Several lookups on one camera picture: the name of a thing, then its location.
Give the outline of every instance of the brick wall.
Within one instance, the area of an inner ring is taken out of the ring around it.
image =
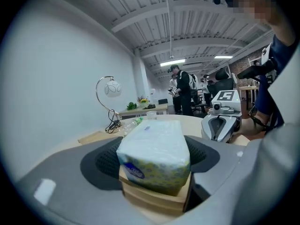
[[[240,72],[242,72],[243,70],[245,70],[246,68],[248,68],[249,67],[248,59],[252,60],[252,59],[255,59],[257,57],[260,57],[262,55],[262,50],[263,50],[263,47],[256,50],[255,52],[249,54],[248,56],[243,57],[242,59],[237,60],[234,63],[230,64],[229,65],[230,72],[237,75]],[[216,79],[215,79],[216,72],[210,74],[209,76],[210,76],[209,77],[210,80],[213,80],[214,82],[216,82]],[[252,81],[253,81],[252,79],[242,79],[242,80],[238,79],[238,84],[237,84],[238,92],[240,93],[239,87],[253,85]],[[245,91],[242,91],[241,95],[244,98],[245,97]]]

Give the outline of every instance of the fluorescent light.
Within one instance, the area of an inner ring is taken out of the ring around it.
[[[172,65],[172,64],[177,64],[177,63],[184,63],[186,60],[181,59],[181,60],[175,60],[175,61],[170,61],[170,62],[163,62],[160,64],[160,66],[167,66],[167,65]]]
[[[216,59],[230,59],[233,58],[233,56],[215,56]]]

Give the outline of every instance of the plastic bottle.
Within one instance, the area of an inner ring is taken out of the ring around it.
[[[135,127],[137,127],[141,122],[143,118],[135,118],[130,123],[124,126],[124,137],[126,137]]]

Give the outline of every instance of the desk lamp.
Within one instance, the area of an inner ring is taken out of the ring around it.
[[[96,85],[96,96],[97,99],[99,101],[99,103],[108,111],[108,119],[111,121],[111,123],[106,127],[105,131],[107,133],[114,133],[115,129],[121,127],[121,120],[122,120],[122,116],[114,111],[113,109],[108,108],[107,106],[105,106],[99,99],[98,96],[98,85],[100,83],[100,81],[104,78],[110,78],[110,80],[106,83],[106,85],[104,86],[104,93],[109,97],[109,98],[114,98],[117,97],[121,94],[122,91],[122,87],[121,85],[115,81],[113,79],[113,76],[105,76],[105,77],[101,77],[99,79],[99,81],[97,82]]]

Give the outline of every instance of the tissue package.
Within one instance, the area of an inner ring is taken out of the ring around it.
[[[180,188],[190,173],[178,120],[144,120],[123,138],[117,156],[128,180],[152,190]]]

